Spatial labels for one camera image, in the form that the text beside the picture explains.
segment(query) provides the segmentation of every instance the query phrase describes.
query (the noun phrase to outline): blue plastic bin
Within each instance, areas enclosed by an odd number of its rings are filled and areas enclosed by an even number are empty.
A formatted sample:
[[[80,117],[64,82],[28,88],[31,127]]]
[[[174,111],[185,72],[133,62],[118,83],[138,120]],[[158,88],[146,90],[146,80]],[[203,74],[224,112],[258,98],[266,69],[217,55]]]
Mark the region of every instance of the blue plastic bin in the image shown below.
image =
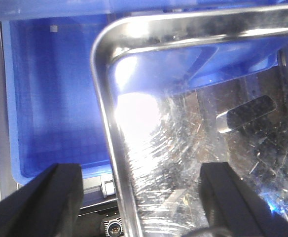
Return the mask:
[[[106,1],[96,2],[103,5],[98,5],[99,11],[97,7],[90,8],[88,12],[93,15],[11,20],[52,16],[43,5],[44,1],[34,4],[42,9],[32,13],[12,12],[7,16],[5,11],[9,6],[6,6],[3,15],[0,14],[0,18],[10,19],[2,23],[2,33],[12,174],[20,184],[29,182],[46,167],[58,162],[80,163],[84,178],[111,173],[91,77],[90,49],[96,36],[108,24],[107,15],[94,14],[123,12],[122,6],[126,6],[127,1],[119,4],[109,1],[111,9],[108,11],[104,10],[108,7]],[[242,0],[204,0],[195,5],[190,0],[174,4],[172,1],[149,1],[142,2],[136,9],[137,3],[128,2],[124,11],[158,9],[162,13],[180,6],[222,8],[279,1],[246,1],[245,4]],[[82,6],[74,2],[72,5],[72,11],[67,14],[77,15],[77,9]],[[64,15],[69,6],[63,7],[54,16]],[[115,64],[121,67],[124,77],[121,81],[112,81],[116,85],[114,93],[116,97],[135,91],[182,93],[183,89],[254,74],[276,65],[276,52],[287,42],[288,37],[265,38],[133,54]],[[117,71],[108,69],[109,74]]]
[[[11,164],[25,184],[56,162],[111,173],[90,72],[105,15],[3,23]]]
[[[172,9],[264,6],[288,0],[0,0],[0,20]]]

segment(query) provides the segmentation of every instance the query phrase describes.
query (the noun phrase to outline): metal bracket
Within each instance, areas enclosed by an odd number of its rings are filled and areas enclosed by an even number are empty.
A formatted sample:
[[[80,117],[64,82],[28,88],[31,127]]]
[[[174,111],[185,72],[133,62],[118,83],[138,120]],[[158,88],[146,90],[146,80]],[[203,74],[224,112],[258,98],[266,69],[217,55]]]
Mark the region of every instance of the metal bracket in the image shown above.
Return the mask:
[[[104,198],[115,194],[115,184],[112,174],[106,174],[100,176],[101,179],[101,190],[103,191]]]

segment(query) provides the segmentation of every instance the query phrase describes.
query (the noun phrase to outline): camera lens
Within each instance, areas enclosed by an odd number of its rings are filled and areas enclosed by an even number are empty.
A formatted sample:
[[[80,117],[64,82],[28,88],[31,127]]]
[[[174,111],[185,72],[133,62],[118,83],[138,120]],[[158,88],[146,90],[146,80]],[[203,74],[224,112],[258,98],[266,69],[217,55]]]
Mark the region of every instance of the camera lens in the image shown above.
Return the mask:
[[[118,222],[109,224],[108,234],[110,237],[118,237],[121,234],[121,225]]]

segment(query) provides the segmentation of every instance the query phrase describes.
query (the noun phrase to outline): stainless steel tray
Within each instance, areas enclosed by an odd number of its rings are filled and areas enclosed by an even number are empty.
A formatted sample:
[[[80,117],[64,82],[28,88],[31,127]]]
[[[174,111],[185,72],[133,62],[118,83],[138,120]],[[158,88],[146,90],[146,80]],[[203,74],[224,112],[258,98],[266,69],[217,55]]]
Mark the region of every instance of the stainless steel tray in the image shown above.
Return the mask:
[[[288,203],[288,177],[281,169],[288,167],[288,143],[280,139],[288,140],[288,82],[282,76],[288,77],[288,47],[279,66],[267,72],[158,98],[140,93],[117,98],[109,69],[137,53],[287,34],[288,4],[131,17],[99,35],[91,69],[126,236],[181,236],[206,225],[197,195],[202,162],[229,161],[263,198],[279,196]],[[272,98],[277,109],[241,130],[217,130],[218,115],[262,95]],[[276,140],[259,135],[263,129],[276,133]],[[259,160],[269,151],[273,155],[266,156],[280,162],[277,170]],[[267,192],[270,180],[264,176],[270,172],[273,193]],[[283,215],[288,219],[288,211]]]

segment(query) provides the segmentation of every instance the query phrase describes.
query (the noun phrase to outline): black cable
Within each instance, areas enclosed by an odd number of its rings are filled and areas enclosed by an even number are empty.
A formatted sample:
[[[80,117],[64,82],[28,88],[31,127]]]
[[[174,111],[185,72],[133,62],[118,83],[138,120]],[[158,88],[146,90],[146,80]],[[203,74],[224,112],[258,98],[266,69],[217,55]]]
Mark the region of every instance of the black cable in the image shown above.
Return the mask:
[[[182,237],[198,237],[201,234],[213,234],[220,235],[223,237],[233,237],[233,234],[225,227],[204,227],[197,230],[193,230]]]

